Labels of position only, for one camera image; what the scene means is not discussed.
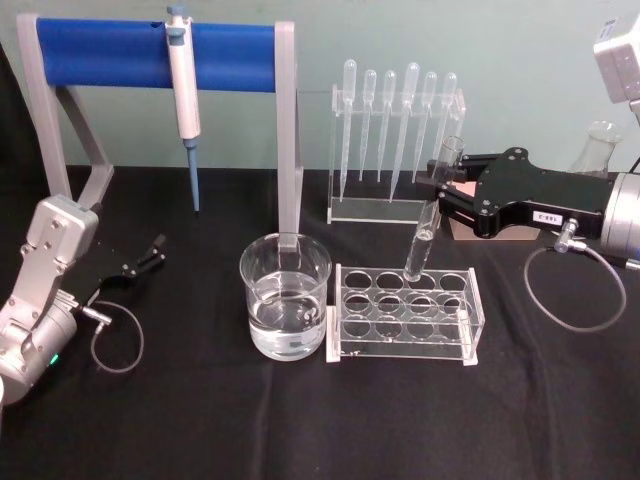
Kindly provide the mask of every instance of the test tube rack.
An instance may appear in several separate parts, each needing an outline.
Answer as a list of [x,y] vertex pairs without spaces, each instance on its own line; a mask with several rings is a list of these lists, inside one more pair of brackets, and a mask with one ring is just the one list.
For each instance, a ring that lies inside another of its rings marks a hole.
[[336,264],[335,310],[327,315],[327,361],[341,357],[461,360],[476,365],[484,311],[473,268],[402,270]]

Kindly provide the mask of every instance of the water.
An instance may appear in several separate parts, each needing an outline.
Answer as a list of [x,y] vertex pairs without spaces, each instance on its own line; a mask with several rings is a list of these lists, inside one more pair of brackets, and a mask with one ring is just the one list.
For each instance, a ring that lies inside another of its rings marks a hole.
[[433,243],[433,232],[431,230],[420,229],[413,237],[411,250],[407,257],[407,264],[404,267],[404,278],[409,282],[417,282],[427,262],[431,244]]
[[256,282],[250,294],[251,338],[264,355],[275,360],[300,360],[322,343],[326,329],[326,284],[299,272],[274,272]]

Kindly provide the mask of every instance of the test tube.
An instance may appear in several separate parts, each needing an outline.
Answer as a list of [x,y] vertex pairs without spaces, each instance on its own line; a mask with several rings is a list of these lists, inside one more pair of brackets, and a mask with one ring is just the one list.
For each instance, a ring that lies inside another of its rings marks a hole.
[[[437,167],[433,171],[433,178],[437,182],[446,183],[452,179],[453,169],[451,167],[460,161],[463,150],[464,142],[461,138],[451,136],[444,139],[442,148],[440,148]],[[422,212],[420,212],[416,233],[413,235],[407,263],[404,267],[403,275],[407,281],[417,282],[420,280],[439,224],[438,201],[425,202]]]

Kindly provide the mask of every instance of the glass beaker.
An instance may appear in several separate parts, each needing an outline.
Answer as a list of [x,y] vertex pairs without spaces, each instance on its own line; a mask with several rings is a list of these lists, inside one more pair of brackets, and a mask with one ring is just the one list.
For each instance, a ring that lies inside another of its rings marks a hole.
[[249,329],[256,348],[274,360],[311,355],[326,330],[331,258],[316,240],[273,233],[249,245],[240,258]]

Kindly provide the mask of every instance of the black table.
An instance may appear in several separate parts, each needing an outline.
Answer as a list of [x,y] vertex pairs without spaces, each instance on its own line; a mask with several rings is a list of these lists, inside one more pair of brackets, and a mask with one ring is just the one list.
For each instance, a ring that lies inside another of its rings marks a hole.
[[[77,187],[86,171],[72,174]],[[322,351],[276,363],[251,343],[237,265],[244,247],[276,226],[274,179],[202,171],[196,219],[186,169],[116,170],[92,252],[102,251],[103,262],[112,255],[117,268],[116,252],[133,258],[158,233],[168,238],[165,268],[125,299],[144,326],[144,359],[130,375],[98,371],[88,352],[95,325],[79,319],[59,362],[4,411],[0,478],[640,478],[637,275],[623,274],[629,307],[621,322],[577,335],[547,320],[522,282],[527,255],[551,237],[455,243],[440,232],[430,268],[474,266],[478,275],[487,319],[478,366],[381,358],[327,365]],[[327,225],[325,195],[326,172],[307,172],[301,231],[334,262],[404,264],[413,227]],[[0,193],[5,296],[37,200],[34,191]],[[87,257],[76,277],[94,281],[90,265]],[[532,282],[553,311],[594,324],[618,301],[603,272],[549,254],[536,261]],[[102,349],[131,358],[135,337],[119,324]]]

